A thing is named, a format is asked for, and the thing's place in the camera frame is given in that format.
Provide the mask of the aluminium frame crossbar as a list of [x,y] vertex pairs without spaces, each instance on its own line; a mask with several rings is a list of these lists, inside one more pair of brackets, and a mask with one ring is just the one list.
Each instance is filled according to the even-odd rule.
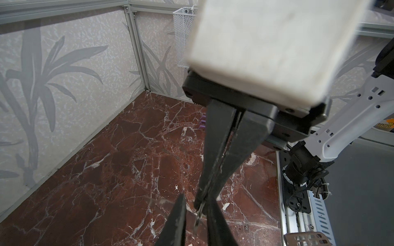
[[125,7],[127,12],[172,14],[186,5],[147,1],[19,1],[1,2],[1,24],[10,24],[91,10]]

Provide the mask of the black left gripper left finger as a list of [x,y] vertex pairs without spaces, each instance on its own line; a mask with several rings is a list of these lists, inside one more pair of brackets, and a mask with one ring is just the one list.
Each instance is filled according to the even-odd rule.
[[186,238],[186,197],[180,194],[155,246],[184,246]]

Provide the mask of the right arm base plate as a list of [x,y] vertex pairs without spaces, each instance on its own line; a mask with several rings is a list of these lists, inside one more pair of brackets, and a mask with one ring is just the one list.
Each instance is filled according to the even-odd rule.
[[281,178],[282,197],[285,207],[290,208],[294,212],[311,213],[306,183],[295,185],[291,183],[285,173],[287,166],[290,164],[291,158],[288,151],[279,152],[279,165]]

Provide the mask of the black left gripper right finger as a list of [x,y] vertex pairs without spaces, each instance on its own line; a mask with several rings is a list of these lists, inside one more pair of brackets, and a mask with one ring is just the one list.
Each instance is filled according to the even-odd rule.
[[238,243],[224,218],[216,199],[211,196],[207,205],[207,226],[209,246],[237,246]]

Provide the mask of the aluminium frame post right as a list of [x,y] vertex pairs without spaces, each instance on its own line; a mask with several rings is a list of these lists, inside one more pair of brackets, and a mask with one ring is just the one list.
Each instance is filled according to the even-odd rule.
[[132,11],[131,5],[124,5],[124,12],[126,15],[126,21],[128,25],[128,30],[131,37],[131,42],[133,45],[133,50],[136,58],[136,63],[140,72],[140,77],[144,89],[146,91],[151,91],[149,84],[148,71],[145,64],[143,43],[139,34],[139,29],[136,22],[136,12]]

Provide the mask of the metal keyring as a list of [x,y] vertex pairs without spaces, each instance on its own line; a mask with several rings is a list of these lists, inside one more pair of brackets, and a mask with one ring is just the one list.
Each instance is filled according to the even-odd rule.
[[198,230],[198,227],[200,225],[201,218],[202,218],[202,215],[203,215],[204,207],[205,207],[205,202],[202,202],[200,207],[199,207],[199,209],[198,209],[198,211],[197,211],[196,220],[195,220],[195,223],[194,223],[194,230],[193,230],[194,233],[197,233],[197,230]]

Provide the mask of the purple hand rake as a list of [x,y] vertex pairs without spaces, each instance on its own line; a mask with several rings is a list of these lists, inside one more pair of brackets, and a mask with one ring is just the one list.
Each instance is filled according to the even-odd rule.
[[205,129],[206,125],[206,114],[203,114],[200,123],[199,123],[199,129]]

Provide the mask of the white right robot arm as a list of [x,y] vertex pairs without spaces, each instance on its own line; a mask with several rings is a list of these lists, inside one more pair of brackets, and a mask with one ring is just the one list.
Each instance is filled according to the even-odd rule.
[[333,118],[328,91],[364,12],[393,1],[203,1],[186,48],[183,90],[207,108],[204,164],[194,207],[206,214],[261,144],[284,150],[285,204],[310,212],[306,192],[327,197],[327,168],[353,140],[394,111],[394,44]]

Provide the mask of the brown slotted scoop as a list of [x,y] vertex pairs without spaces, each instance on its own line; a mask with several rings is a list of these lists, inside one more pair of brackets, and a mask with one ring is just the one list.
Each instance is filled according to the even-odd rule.
[[332,246],[328,237],[321,232],[287,233],[284,241],[287,246]]

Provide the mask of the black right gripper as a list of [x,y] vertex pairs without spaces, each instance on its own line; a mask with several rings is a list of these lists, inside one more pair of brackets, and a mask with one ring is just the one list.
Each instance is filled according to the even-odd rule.
[[[331,108],[331,99],[327,96],[320,104],[302,113],[217,84],[192,70],[182,87],[194,103],[207,106],[204,164],[194,201],[196,210],[205,203],[211,189],[213,197],[219,196],[227,180],[270,134],[287,142],[303,140],[310,135],[312,127],[328,119]],[[236,108],[246,112],[220,164],[237,114]]]

